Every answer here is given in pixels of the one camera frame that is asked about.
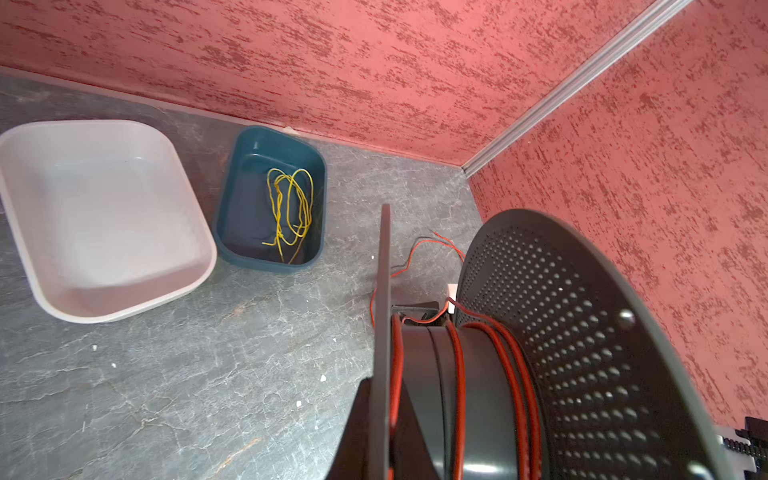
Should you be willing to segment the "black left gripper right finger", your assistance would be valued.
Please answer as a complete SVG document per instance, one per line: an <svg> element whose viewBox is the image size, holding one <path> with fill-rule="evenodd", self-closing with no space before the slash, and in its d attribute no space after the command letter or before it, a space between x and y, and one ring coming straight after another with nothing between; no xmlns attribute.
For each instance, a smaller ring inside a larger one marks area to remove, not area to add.
<svg viewBox="0 0 768 480"><path fill-rule="evenodd" d="M439 479L405 386L401 388L397 421L392 431L392 478Z"/></svg>

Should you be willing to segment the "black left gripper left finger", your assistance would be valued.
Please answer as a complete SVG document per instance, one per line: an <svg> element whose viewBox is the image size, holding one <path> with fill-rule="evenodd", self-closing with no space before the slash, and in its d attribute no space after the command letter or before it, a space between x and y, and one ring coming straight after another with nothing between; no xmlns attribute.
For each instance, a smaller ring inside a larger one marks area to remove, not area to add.
<svg viewBox="0 0 768 480"><path fill-rule="evenodd" d="M358 386L352 408L326 480L368 478L371 379Z"/></svg>

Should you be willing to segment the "black cable spool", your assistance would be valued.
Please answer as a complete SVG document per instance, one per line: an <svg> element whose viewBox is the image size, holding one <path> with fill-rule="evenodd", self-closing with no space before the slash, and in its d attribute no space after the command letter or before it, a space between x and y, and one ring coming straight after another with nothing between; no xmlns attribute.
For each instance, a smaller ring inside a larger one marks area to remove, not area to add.
<svg viewBox="0 0 768 480"><path fill-rule="evenodd" d="M729 479L688 374L642 300L576 230L541 212L478 231L429 319L390 299L381 215L367 479L392 478L408 390L439 479Z"/></svg>

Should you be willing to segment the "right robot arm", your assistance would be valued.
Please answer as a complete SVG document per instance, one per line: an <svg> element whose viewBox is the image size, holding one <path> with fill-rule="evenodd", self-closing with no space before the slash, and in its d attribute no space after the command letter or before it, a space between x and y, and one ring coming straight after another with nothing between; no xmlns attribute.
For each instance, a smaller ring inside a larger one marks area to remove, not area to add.
<svg viewBox="0 0 768 480"><path fill-rule="evenodd" d="M744 427L716 425L719 442L737 480L767 480L767 421L746 417Z"/></svg>

